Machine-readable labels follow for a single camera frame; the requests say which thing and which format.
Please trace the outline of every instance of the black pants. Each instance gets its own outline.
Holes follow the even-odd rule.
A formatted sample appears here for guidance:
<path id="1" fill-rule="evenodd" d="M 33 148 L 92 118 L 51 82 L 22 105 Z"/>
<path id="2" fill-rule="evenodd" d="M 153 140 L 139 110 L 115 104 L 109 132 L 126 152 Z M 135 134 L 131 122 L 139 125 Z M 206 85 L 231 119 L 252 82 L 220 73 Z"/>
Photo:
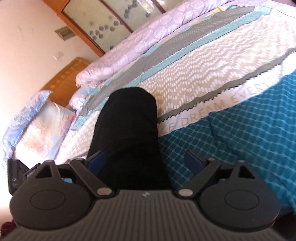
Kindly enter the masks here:
<path id="1" fill-rule="evenodd" d="M 172 189 L 161 160 L 157 107 L 141 88 L 112 93 L 94 129 L 88 157 L 99 150 L 107 155 L 98 178 L 113 190 Z"/>

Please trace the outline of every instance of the teal bedsheet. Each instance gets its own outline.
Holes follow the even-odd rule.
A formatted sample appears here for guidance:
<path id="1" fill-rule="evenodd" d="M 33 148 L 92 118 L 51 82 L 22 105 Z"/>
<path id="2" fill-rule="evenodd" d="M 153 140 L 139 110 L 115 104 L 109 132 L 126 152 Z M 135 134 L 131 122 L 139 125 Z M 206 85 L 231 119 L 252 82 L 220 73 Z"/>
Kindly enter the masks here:
<path id="1" fill-rule="evenodd" d="M 296 212 L 296 70 L 231 108 L 211 112 L 159 139 L 174 188 L 193 178 L 184 153 L 236 163 L 243 159 L 271 186 L 282 208 Z"/>

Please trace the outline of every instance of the glass panel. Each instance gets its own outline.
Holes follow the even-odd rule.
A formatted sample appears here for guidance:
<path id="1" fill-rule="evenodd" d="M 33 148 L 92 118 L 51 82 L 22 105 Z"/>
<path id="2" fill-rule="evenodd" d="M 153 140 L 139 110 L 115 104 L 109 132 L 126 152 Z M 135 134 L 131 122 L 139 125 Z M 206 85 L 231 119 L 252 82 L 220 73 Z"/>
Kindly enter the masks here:
<path id="1" fill-rule="evenodd" d="M 152 0 L 104 1 L 133 31 L 161 15 L 161 11 L 158 10 Z"/>
<path id="2" fill-rule="evenodd" d="M 156 0 L 163 7 L 165 11 L 173 9 L 175 6 L 183 2 L 183 0 Z"/>
<path id="3" fill-rule="evenodd" d="M 71 0 L 64 13 L 105 52 L 130 35 L 126 27 L 98 0 Z"/>

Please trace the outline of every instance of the pillow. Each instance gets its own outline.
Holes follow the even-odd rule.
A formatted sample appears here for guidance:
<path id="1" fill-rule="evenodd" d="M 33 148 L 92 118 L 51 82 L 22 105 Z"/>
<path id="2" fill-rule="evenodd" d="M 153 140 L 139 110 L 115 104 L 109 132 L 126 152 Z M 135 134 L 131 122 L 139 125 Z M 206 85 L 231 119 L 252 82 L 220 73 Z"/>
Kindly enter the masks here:
<path id="1" fill-rule="evenodd" d="M 87 85 L 79 88 L 71 97 L 68 107 L 70 107 L 73 110 L 80 109 L 83 106 L 86 97 L 90 94 L 92 90 L 93 88 L 90 88 Z"/>
<path id="2" fill-rule="evenodd" d="M 7 160 L 13 155 L 13 151 L 19 142 L 24 130 L 36 116 L 36 114 L 43 107 L 51 91 L 40 91 L 34 94 L 31 99 L 26 103 L 25 107 L 13 118 L 5 131 L 1 148 L 3 148 L 3 162 L 2 166 L 7 171 Z"/>
<path id="3" fill-rule="evenodd" d="M 54 160 L 74 116 L 73 111 L 47 100 L 17 144 L 14 157 L 29 168 Z"/>

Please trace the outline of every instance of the gray stripe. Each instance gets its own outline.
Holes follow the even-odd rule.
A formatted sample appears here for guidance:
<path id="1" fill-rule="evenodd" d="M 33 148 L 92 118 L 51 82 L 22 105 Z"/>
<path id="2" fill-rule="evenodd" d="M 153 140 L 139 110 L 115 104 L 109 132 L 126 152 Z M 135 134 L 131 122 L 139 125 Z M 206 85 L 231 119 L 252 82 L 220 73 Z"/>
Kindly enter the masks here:
<path id="1" fill-rule="evenodd" d="M 161 45 L 156 51 L 148 56 L 140 58 L 133 66 L 126 70 L 122 75 L 115 78 L 109 85 L 104 85 L 99 93 L 92 96 L 83 107 L 80 116 L 86 116 L 94 110 L 106 97 L 117 89 L 123 88 L 132 80 L 139 77 L 142 73 L 158 65 L 174 53 L 180 51 L 191 43 L 204 37 L 205 35 L 231 23 L 232 21 L 252 12 L 251 7 L 239 7 L 224 12 L 214 14 L 210 19 L 200 22 L 190 27 L 172 39 Z"/>
<path id="2" fill-rule="evenodd" d="M 273 61 L 260 66 L 254 72 L 246 74 L 243 78 L 227 82 L 226 84 L 224 84 L 219 89 L 211 91 L 211 92 L 205 94 L 202 97 L 196 97 L 194 100 L 190 101 L 189 103 L 183 104 L 181 107 L 169 111 L 168 113 L 166 113 L 166 114 L 162 115 L 161 117 L 159 117 L 157 119 L 157 122 L 160 123 L 160 122 L 162 122 L 162 121 L 164 121 L 164 120 L 166 120 L 166 119 L 168 119 L 168 118 L 170 118 L 172 116 L 176 116 L 176 115 L 180 114 L 184 110 L 192 109 L 194 106 L 196 106 L 200 102 L 205 102 L 205 101 L 209 101 L 210 99 L 214 99 L 215 97 L 217 97 L 218 94 L 221 94 L 225 90 L 228 90 L 228 89 L 234 88 L 234 87 L 238 87 L 239 85 L 244 84 L 247 80 L 249 80 L 251 78 L 254 78 L 254 77 L 258 76 L 259 74 L 272 69 L 273 67 L 275 67 L 278 64 L 281 64 L 282 61 L 284 59 L 286 59 L 288 55 L 290 55 L 291 53 L 293 53 L 295 51 L 296 51 L 296 48 L 289 49 L 283 56 L 281 56 L 279 58 L 276 58 Z"/>

